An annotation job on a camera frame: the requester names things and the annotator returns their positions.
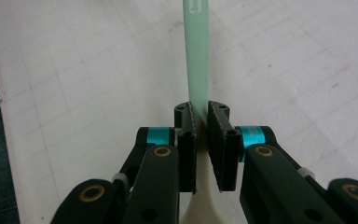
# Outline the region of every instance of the blue tape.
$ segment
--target blue tape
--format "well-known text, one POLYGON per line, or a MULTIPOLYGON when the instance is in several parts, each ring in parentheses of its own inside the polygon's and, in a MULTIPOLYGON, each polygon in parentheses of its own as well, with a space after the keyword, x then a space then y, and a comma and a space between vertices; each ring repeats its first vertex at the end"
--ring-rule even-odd
POLYGON ((147 144, 168 145, 170 143, 169 127, 150 127, 147 131, 147 144))
POLYGON ((240 129, 242 132, 242 141, 244 147, 241 162, 245 162, 246 149, 253 144, 266 143, 266 136, 259 126, 240 126, 240 129))

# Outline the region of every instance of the black plastic part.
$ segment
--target black plastic part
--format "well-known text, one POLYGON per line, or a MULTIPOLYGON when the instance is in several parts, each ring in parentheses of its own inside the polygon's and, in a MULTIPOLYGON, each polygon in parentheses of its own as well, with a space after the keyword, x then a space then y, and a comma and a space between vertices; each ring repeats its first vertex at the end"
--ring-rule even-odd
POLYGON ((52 224, 120 223, 125 209, 124 188, 121 181, 113 184, 91 179, 77 185, 58 208, 52 224), (80 194, 90 186, 102 186, 103 195, 94 202, 82 202, 80 194))
POLYGON ((174 109, 174 125, 177 132, 177 148, 180 154, 180 191, 196 193, 196 127, 191 103, 179 104, 174 109))
POLYGON ((179 219, 179 153, 172 146, 153 146, 136 178, 122 224, 178 223, 179 219), (159 147, 170 150, 168 156, 156 156, 159 147))
POLYGON ((138 133, 136 134, 135 146, 120 169, 122 174, 127 175, 131 187, 135 182, 139 167, 141 166, 142 160, 144 159, 144 154, 147 148, 148 130, 148 127, 139 128, 138 133))
POLYGON ((250 224, 344 223, 277 149, 264 144, 246 151, 240 201, 250 224), (272 151, 271 156, 257 152, 272 151))
POLYGON ((220 191, 233 191, 237 184, 241 132, 229 123, 229 107, 210 101, 208 106, 209 156, 220 191))
POLYGON ((330 182, 326 199, 347 223, 358 223, 358 181, 349 178, 335 179, 330 182))

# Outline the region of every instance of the white tabletop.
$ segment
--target white tabletop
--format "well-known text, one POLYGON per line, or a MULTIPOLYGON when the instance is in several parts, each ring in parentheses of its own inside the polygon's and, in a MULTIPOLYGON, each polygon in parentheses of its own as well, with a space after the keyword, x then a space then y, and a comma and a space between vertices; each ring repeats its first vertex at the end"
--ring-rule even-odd
MULTIPOLYGON (((270 126, 324 187, 358 179, 358 1, 211 0, 210 39, 210 99, 233 125, 270 126)), ((78 183, 118 172, 139 127, 173 126, 182 1, 0 0, 0 98, 21 223, 49 223, 78 183)), ((239 192, 211 182, 244 222, 239 192)))

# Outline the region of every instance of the screw hole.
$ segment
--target screw hole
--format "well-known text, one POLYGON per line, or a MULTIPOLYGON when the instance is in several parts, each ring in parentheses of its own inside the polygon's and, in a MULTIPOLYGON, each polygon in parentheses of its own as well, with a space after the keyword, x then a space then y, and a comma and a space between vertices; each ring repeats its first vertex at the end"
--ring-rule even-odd
POLYGON ((157 217, 157 212, 154 209, 145 209, 142 214, 142 220, 146 222, 153 221, 157 217))
POLYGON ((317 221, 317 222, 320 222, 322 221, 324 218, 322 217, 322 215, 316 211, 316 210, 313 210, 313 209, 306 209, 304 211, 304 214, 311 220, 313 221, 317 221))
POLYGON ((101 198, 104 194, 104 187, 101 185, 92 185, 83 189, 79 195, 79 199, 83 203, 91 203, 99 198, 101 198))
POLYGON ((153 153, 157 157, 166 157, 171 154, 171 150, 167 147, 158 147, 154 149, 153 153))

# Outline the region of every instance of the green plastic strip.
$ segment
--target green plastic strip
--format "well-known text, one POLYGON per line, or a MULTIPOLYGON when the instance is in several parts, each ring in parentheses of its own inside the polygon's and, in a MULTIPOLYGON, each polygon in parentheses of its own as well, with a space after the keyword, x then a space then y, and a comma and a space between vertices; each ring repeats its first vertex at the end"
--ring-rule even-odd
POLYGON ((184 0, 188 95, 196 123, 208 114, 209 17, 207 0, 184 0))

